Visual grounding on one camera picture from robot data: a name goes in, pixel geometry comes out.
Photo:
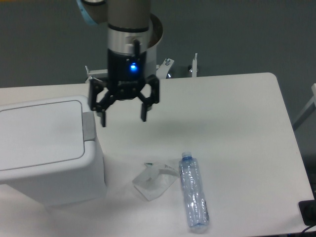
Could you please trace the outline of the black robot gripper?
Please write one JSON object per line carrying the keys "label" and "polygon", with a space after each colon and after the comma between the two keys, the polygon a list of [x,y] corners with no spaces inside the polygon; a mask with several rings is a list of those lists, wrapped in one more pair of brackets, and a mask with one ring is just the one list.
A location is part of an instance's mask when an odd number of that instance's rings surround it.
{"label": "black robot gripper", "polygon": [[[106,127],[106,110],[116,100],[138,97],[142,102],[140,118],[143,122],[146,122],[147,112],[152,105],[159,103],[160,81],[154,74],[145,78],[146,58],[146,52],[123,55],[108,50],[108,80],[90,79],[88,91],[88,105],[101,118],[102,127]],[[151,88],[149,97],[145,97],[141,92],[147,84]],[[97,101],[98,94],[104,88],[107,92],[100,101]]]}

